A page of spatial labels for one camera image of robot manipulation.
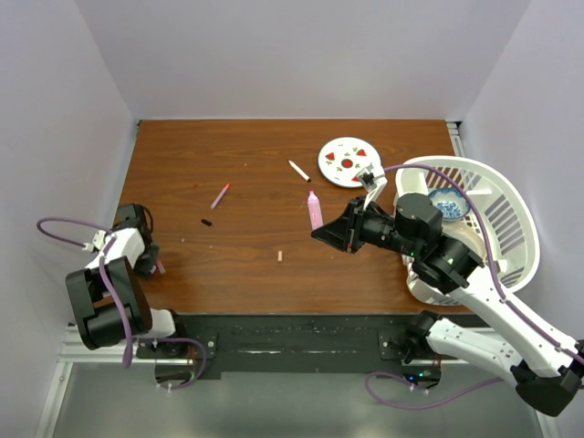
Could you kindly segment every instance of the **wood grain surface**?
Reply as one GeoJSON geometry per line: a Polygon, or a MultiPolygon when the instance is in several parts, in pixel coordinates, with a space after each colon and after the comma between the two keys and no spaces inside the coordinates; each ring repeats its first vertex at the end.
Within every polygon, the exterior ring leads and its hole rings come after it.
{"type": "MultiPolygon", "coordinates": [[[[385,165],[453,153],[440,120],[144,121],[120,203],[142,203],[154,216],[166,274],[141,281],[151,306],[241,314],[465,311],[412,297],[397,254],[365,245],[349,255],[310,238],[308,189],[320,198],[325,222],[364,193],[336,187],[318,170],[322,145],[344,136],[373,144],[385,165]]],[[[390,211],[393,178],[378,200],[390,211]]]]}

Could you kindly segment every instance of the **white container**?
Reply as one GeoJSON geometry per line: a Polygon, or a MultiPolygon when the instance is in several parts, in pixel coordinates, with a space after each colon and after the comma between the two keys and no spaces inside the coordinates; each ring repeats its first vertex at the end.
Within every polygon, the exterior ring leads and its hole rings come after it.
{"type": "MultiPolygon", "coordinates": [[[[486,164],[460,157],[436,155],[414,158],[406,163],[432,166],[461,185],[481,212],[493,257],[498,264],[498,277],[506,292],[514,294],[529,283],[539,265],[537,230],[521,195],[505,176],[486,164]]],[[[440,176],[424,169],[397,171],[395,184],[396,200],[406,193],[428,194],[434,189],[451,186],[440,176]]],[[[472,211],[458,224],[467,225],[483,239],[472,211]]],[[[427,304],[458,305],[455,300],[423,283],[413,273],[409,257],[402,259],[408,269],[408,288],[416,298],[427,304]]]]}

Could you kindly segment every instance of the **pink marker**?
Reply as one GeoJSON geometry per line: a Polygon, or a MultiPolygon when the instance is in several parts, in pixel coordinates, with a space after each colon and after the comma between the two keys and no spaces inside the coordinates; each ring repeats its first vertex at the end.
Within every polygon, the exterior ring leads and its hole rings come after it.
{"type": "Polygon", "coordinates": [[[312,190],[308,197],[308,213],[310,214],[310,224],[312,225],[312,229],[316,230],[317,228],[320,228],[323,225],[320,201],[312,190]]]}

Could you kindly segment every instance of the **white plastic basket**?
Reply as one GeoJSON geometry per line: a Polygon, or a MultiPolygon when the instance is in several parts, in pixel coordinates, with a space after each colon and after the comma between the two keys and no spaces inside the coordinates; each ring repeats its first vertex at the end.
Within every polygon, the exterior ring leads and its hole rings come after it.
{"type": "MultiPolygon", "coordinates": [[[[506,292],[513,294],[529,283],[539,265],[537,230],[521,195],[505,176],[481,162],[459,157],[436,155],[414,158],[406,163],[432,166],[462,186],[485,222],[498,276],[506,292]]],[[[405,193],[429,194],[437,188],[451,187],[440,176],[424,169],[401,169],[397,171],[395,183],[396,200],[405,193]]],[[[472,211],[461,221],[483,239],[472,211]]],[[[404,256],[403,263],[408,269],[408,288],[416,298],[440,306],[458,304],[423,283],[412,272],[409,257],[404,256]]]]}

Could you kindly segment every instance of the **gray floor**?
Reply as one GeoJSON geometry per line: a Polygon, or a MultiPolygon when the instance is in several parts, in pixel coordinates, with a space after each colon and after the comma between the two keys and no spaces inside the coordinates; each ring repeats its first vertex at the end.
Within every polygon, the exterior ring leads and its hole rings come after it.
{"type": "MultiPolygon", "coordinates": [[[[374,382],[396,402],[426,404],[492,376],[467,365],[444,368],[431,395],[374,382]]],[[[505,383],[443,407],[408,412],[375,402],[363,376],[226,373],[170,396],[152,365],[76,364],[55,437],[541,437],[535,413],[505,383]]]]}

